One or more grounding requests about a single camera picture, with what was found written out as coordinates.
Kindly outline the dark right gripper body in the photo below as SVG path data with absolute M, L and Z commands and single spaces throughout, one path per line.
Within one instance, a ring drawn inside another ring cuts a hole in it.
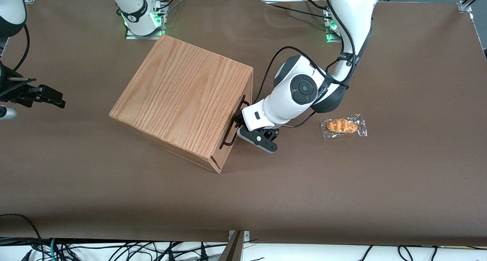
M 12 70 L 6 67 L 2 62 L 0 62 L 0 97 L 6 95 L 7 91 L 11 87 L 11 82 L 9 78 L 12 77 Z

